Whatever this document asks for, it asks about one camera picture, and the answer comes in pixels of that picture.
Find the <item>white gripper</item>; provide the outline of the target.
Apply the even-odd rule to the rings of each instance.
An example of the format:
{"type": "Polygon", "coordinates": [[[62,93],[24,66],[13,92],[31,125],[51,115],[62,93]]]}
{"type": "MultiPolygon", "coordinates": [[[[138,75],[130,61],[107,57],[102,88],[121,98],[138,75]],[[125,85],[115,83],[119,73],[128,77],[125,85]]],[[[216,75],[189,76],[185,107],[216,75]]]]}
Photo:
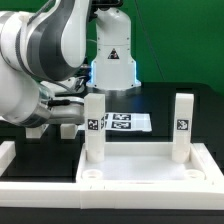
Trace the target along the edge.
{"type": "Polygon", "coordinates": [[[48,124],[84,123],[84,99],[80,97],[55,97],[48,101],[48,124]]]}

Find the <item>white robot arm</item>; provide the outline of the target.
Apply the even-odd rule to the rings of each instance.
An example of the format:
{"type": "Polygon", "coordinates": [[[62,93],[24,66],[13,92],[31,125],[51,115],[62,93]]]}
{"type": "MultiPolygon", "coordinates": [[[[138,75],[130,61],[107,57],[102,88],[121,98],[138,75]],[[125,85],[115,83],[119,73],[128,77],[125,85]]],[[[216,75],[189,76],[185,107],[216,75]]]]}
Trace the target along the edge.
{"type": "Polygon", "coordinates": [[[80,98],[57,97],[44,81],[60,85],[86,57],[87,23],[97,28],[97,56],[90,88],[125,91],[139,87],[131,56],[131,21],[123,0],[49,0],[35,12],[0,12],[0,116],[35,128],[84,122],[80,98]]]}

